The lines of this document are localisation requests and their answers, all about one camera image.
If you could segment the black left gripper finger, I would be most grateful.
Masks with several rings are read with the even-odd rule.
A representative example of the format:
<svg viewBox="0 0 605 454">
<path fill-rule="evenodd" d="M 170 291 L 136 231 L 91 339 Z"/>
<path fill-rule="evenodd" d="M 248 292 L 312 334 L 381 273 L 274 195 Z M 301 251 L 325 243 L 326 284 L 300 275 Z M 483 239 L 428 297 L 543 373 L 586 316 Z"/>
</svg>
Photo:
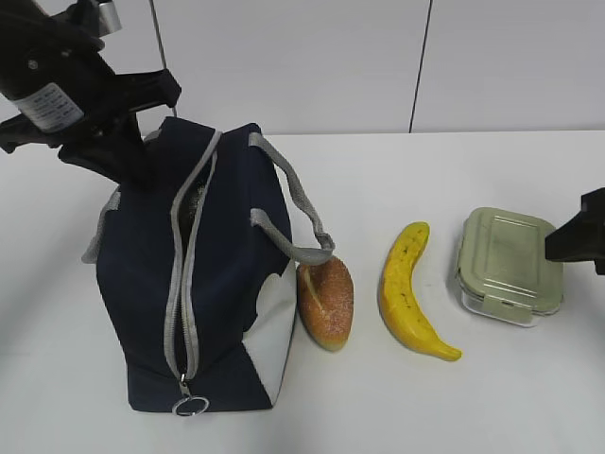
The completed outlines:
<svg viewBox="0 0 605 454">
<path fill-rule="evenodd" d="M 116 137 L 92 137 L 63 145 L 58 157 L 68 165 L 79 166 L 116 183 L 124 181 L 121 148 Z"/>
<path fill-rule="evenodd" d="M 154 183 L 154 170 L 147 155 L 135 113 L 129 113 L 120 130 L 121 160 L 126 180 L 141 189 L 150 189 Z"/>
</svg>

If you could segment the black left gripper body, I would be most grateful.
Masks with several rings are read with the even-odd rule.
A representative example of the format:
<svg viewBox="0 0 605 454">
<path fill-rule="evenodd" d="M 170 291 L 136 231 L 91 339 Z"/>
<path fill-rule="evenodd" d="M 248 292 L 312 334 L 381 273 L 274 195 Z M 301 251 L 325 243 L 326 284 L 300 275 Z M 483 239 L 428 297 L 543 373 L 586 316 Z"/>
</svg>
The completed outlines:
<svg viewBox="0 0 605 454">
<path fill-rule="evenodd" d="M 175 107 L 181 92 L 167 69 L 116 74 L 96 53 L 30 56 L 1 76 L 2 95 L 19 111 L 1 123 L 1 149 L 96 139 L 136 125 L 138 112 Z"/>
</svg>

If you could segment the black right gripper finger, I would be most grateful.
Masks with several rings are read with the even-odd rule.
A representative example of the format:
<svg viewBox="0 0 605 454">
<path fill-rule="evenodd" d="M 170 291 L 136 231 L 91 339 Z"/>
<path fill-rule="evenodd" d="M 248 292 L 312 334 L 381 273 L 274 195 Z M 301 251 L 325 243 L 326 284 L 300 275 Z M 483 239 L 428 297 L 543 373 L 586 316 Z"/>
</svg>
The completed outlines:
<svg viewBox="0 0 605 454">
<path fill-rule="evenodd" d="M 544 241 L 545 258 L 552 262 L 593 262 L 604 273 L 604 188 L 583 194 L 579 212 Z"/>
</svg>

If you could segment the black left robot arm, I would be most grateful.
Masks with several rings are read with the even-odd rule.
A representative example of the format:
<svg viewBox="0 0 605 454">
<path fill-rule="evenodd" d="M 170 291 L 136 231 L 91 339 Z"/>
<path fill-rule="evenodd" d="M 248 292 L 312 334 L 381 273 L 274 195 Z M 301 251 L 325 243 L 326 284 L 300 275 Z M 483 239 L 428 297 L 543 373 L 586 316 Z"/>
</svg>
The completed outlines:
<svg viewBox="0 0 605 454">
<path fill-rule="evenodd" d="M 36 1 L 1 4 L 1 94 L 18 115 L 2 122 L 1 148 L 43 144 L 69 165 L 149 188 L 151 159 L 137 114 L 176 107 L 167 68 L 117 74 L 101 56 L 121 27 L 112 1 L 76 1 L 49 15 Z"/>
</svg>

